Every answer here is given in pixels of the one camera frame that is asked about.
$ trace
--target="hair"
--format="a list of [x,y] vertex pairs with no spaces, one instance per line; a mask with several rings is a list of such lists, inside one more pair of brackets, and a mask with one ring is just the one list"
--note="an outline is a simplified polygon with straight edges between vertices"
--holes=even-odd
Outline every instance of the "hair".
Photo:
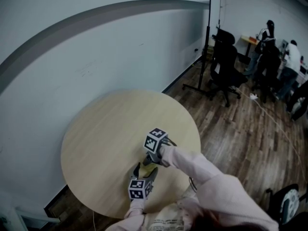
[[267,231],[267,229],[253,223],[242,223],[240,225],[224,227],[210,212],[204,212],[197,216],[190,231]]
[[291,44],[294,44],[297,46],[297,42],[295,40],[291,40]]
[[270,37],[274,38],[274,30],[275,30],[274,22],[271,21],[271,20],[268,20],[268,22],[266,24],[268,25]]

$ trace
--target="pink sleeve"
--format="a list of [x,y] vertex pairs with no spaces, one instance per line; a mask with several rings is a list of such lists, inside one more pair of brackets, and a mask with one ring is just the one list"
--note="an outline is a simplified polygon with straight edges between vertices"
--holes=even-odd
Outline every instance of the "pink sleeve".
[[135,199],[130,203],[130,208],[125,214],[125,219],[111,225],[106,231],[138,231],[144,222],[144,200]]
[[175,146],[162,146],[164,166],[173,166],[193,178],[198,184],[203,184],[222,172],[208,161],[201,153],[188,153]]

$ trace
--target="round wooden table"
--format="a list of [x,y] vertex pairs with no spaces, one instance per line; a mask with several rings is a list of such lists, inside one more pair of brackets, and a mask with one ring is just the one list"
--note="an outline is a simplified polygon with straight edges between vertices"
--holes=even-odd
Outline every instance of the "round wooden table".
[[[86,106],[65,134],[61,165],[70,190],[85,206],[123,218],[129,209],[128,171],[145,157],[143,142],[155,127],[181,148],[200,152],[196,124],[171,97],[147,90],[116,91]],[[178,200],[189,186],[180,170],[158,166],[145,212]]]

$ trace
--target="whiteboard stand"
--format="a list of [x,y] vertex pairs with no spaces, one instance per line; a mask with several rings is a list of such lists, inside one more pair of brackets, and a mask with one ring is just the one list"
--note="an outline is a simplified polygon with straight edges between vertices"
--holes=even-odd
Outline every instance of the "whiteboard stand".
[[[218,14],[218,18],[215,20],[211,21],[211,13],[213,12],[213,15],[215,14],[215,10],[218,10],[219,12]],[[212,32],[214,33],[213,29],[219,29],[220,28],[220,0],[210,0],[210,8],[209,8],[209,16],[208,16],[208,26],[206,27],[206,38],[205,38],[205,47],[204,47],[204,54],[202,55],[202,67],[201,67],[201,71],[200,71],[200,76],[199,76],[199,83],[198,83],[198,87],[193,87],[190,85],[186,85],[183,84],[182,89],[184,90],[185,88],[190,88],[193,90],[196,90],[200,93],[203,93],[205,95],[208,94],[208,91],[202,90],[201,89],[201,85],[202,85],[202,79],[203,79],[203,74],[205,71],[205,62],[206,62],[206,55],[207,55],[207,48],[208,48],[208,42],[209,42],[209,35],[210,35],[210,31],[212,30]]]
[[205,53],[202,55],[202,67],[201,67],[201,72],[200,72],[200,76],[199,76],[198,88],[190,86],[190,85],[183,84],[183,87],[182,87],[183,90],[185,88],[190,88],[190,89],[196,90],[198,92],[201,92],[201,93],[203,93],[205,95],[208,94],[208,91],[205,91],[205,90],[201,89],[201,84],[202,84],[203,74],[204,74],[204,71],[205,71],[205,62],[206,62],[206,54],[207,54],[207,48],[208,48],[209,34],[210,34],[210,27],[207,26],[206,27],[205,47],[204,47],[204,49],[205,49],[204,52]]

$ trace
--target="table leg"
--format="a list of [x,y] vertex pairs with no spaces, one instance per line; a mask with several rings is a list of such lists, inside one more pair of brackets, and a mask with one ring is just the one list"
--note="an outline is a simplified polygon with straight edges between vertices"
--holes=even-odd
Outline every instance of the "table leg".
[[245,56],[248,56],[249,51],[250,51],[250,46],[251,46],[251,43],[248,43],[248,47],[247,47],[247,51],[246,51],[246,55]]

